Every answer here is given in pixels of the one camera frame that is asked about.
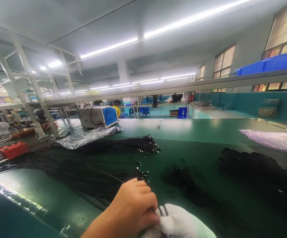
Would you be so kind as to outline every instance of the machine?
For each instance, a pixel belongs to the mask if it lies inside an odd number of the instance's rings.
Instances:
[[[107,128],[118,122],[117,111],[111,106],[81,108],[78,114],[81,125],[85,128]]]

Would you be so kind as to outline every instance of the window frame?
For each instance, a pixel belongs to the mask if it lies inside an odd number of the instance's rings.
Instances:
[[[200,77],[200,73],[201,73],[201,70],[202,70],[202,68],[204,67],[204,72],[205,72],[205,64],[203,64],[201,67],[199,67],[199,69],[198,69],[198,74],[197,74],[197,78],[196,78],[196,81],[202,81],[202,80],[204,80],[204,75],[203,75],[203,77]]]
[[[222,52],[220,52],[219,54],[216,55],[216,57],[215,57],[214,69],[213,69],[213,77],[212,77],[213,79],[221,78],[221,77],[222,77],[222,71],[224,71],[224,70],[226,70],[226,69],[230,69],[230,68],[232,67],[232,64],[230,64],[230,66],[225,67],[225,68],[222,68],[222,67],[223,67],[223,62],[224,62],[224,57],[225,57],[225,52],[226,52],[227,50],[229,50],[230,48],[232,48],[232,47],[235,47],[235,48],[236,48],[236,43],[233,43],[230,47],[227,47],[225,50],[223,50]],[[220,69],[220,70],[215,71],[215,66],[216,66],[217,57],[218,57],[220,54],[223,54],[222,66],[221,66],[221,69]],[[214,75],[215,75],[216,73],[219,73],[219,77],[214,78]],[[229,74],[224,75],[223,77],[229,76],[229,75],[231,75],[231,74],[232,74],[232,73],[230,73],[230,71],[229,71]]]
[[[283,7],[279,12],[277,12],[277,13],[274,15],[273,24],[272,24],[272,27],[271,27],[270,32],[269,32],[269,38],[268,38],[268,40],[267,40],[267,42],[266,42],[266,45],[265,45],[265,48],[264,48],[265,50],[264,50],[263,53],[262,53],[261,60],[265,60],[265,55],[266,55],[266,53],[268,53],[268,52],[270,52],[270,51],[273,51],[273,50],[275,50],[275,49],[277,49],[277,48],[280,48],[280,51],[279,51],[279,54],[278,54],[278,55],[281,55],[281,54],[282,54],[283,47],[287,45],[287,41],[286,41],[286,42],[281,43],[281,44],[279,44],[279,45],[277,45],[277,46],[274,46],[274,47],[272,47],[272,48],[266,49],[267,46],[268,46],[269,40],[270,40],[270,38],[271,38],[271,34],[272,34],[272,31],[273,31],[273,28],[274,28],[275,20],[276,20],[276,18],[277,18],[279,15],[281,15],[281,14],[284,13],[285,11],[287,11],[287,6]],[[266,88],[265,91],[255,92],[254,89],[255,89],[255,86],[256,86],[256,85],[253,85],[253,86],[252,86],[252,90],[251,90],[251,91],[252,91],[253,93],[283,92],[283,91],[287,91],[287,89],[281,89],[284,82],[279,82],[279,83],[280,83],[279,89],[270,89],[270,90],[269,90],[270,84],[267,84],[267,88]]]

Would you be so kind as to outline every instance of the green table surface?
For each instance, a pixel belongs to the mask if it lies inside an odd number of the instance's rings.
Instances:
[[[71,122],[74,123],[73,127],[80,125],[77,119],[71,119]],[[67,126],[65,120],[58,120],[57,124],[60,128]],[[116,126],[123,128],[123,131],[107,139],[151,134],[162,151],[147,157],[143,154],[104,153],[96,157],[118,161],[134,158],[140,161],[141,170],[149,171],[150,186],[160,205],[172,203],[182,206],[219,237],[287,237],[287,216],[245,185],[221,174],[217,168],[218,157],[223,148],[228,147],[271,156],[287,169],[287,153],[259,145],[239,131],[287,132],[287,127],[257,119],[121,119]],[[74,151],[69,153],[78,156]],[[183,197],[180,190],[165,184],[160,173],[172,164],[196,168],[205,178],[195,178],[197,184],[217,199],[234,204],[237,216],[250,230],[239,229],[233,224],[222,225],[223,218],[216,217],[206,208],[195,206]],[[17,170],[0,174],[0,194],[62,236],[79,237],[100,214],[100,210],[42,171]]]

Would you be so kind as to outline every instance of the fluorescent light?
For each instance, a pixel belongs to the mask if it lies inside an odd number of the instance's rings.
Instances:
[[[153,80],[158,80],[158,79],[149,79],[149,80],[143,80],[143,81],[134,82],[134,83],[143,83],[143,82],[148,82],[148,81],[153,81]]]
[[[76,93],[77,92],[83,92],[83,91],[87,91],[88,89],[84,89],[84,90],[78,90],[78,91],[75,91]]]
[[[96,55],[96,54],[102,53],[102,52],[107,51],[107,50],[111,50],[111,49],[117,48],[117,47],[122,46],[122,45],[129,44],[129,43],[137,41],[137,40],[138,40],[137,37],[136,38],[132,38],[130,40],[126,40],[126,41],[117,43],[115,45],[111,45],[111,46],[108,46],[106,48],[102,48],[100,50],[96,50],[96,51],[90,52],[90,53],[85,54],[85,55],[81,55],[80,57],[83,59],[83,58],[86,58],[86,57],[89,57],[89,56],[92,56],[92,55]]]
[[[179,78],[179,79],[186,79],[186,78],[188,78],[188,77],[185,77],[185,78]],[[172,80],[178,80],[178,79],[169,79],[169,80],[167,80],[167,81],[172,81]]]
[[[115,89],[115,88],[101,89],[100,91],[109,90],[109,89]]]
[[[197,13],[197,14],[192,15],[190,17],[187,17],[187,18],[184,18],[182,20],[176,21],[176,22],[174,22],[174,23],[172,23],[170,25],[164,26],[164,27],[162,27],[160,29],[147,32],[147,33],[144,34],[144,38],[148,38],[148,37],[151,37],[151,36],[154,36],[154,35],[157,35],[157,34],[160,34],[160,33],[163,33],[163,32],[166,32],[166,31],[169,31],[169,30],[181,27],[181,26],[188,25],[190,23],[193,23],[193,22],[196,22],[196,21],[201,20],[203,18],[215,15],[215,14],[217,14],[219,12],[223,12],[223,11],[229,9],[229,8],[238,6],[240,4],[243,4],[243,3],[246,3],[246,2],[249,2],[249,1],[250,0],[239,0],[239,1],[235,1],[235,2],[232,2],[232,3],[229,3],[229,4],[226,4],[226,5],[217,7],[217,8],[213,8],[211,10],[207,10],[207,11],[204,11],[204,12]]]
[[[116,87],[116,88],[126,88],[126,87],[130,87],[130,86],[133,86],[134,84],[131,84],[131,85],[126,85],[126,86],[120,86],[120,87]]]
[[[189,73],[189,74],[181,74],[181,75],[176,75],[176,76],[169,76],[169,77],[163,77],[161,79],[168,79],[168,78],[177,78],[177,77],[182,77],[182,76],[187,76],[187,75],[193,75],[196,73]]]
[[[119,85],[125,85],[125,84],[129,84],[129,83],[124,83],[124,84],[116,84],[116,85],[113,85],[114,86],[119,86]]]
[[[100,89],[100,88],[108,88],[109,86],[104,86],[104,87],[99,87],[99,88],[92,88],[91,90],[93,89]]]
[[[53,62],[51,62],[51,63],[48,64],[48,66],[49,66],[50,68],[55,68],[55,67],[58,67],[58,66],[61,66],[61,65],[62,65],[62,62],[59,61],[59,60],[53,61]]]
[[[150,84],[150,83],[161,83],[164,82],[164,80],[160,80],[160,81],[154,81],[154,82],[148,82],[148,83],[142,83],[142,84]]]

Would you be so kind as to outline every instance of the plastic bag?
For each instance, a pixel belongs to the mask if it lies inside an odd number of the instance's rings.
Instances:
[[[287,133],[285,132],[261,132],[253,130],[240,131],[244,133],[249,139],[261,145],[287,152]]]
[[[170,96],[168,99],[166,99],[164,102],[173,102],[172,96]]]
[[[89,132],[81,132],[72,134],[68,137],[55,141],[57,145],[63,146],[66,149],[77,149],[94,140],[111,136],[115,133],[122,132],[120,127],[97,128]]]

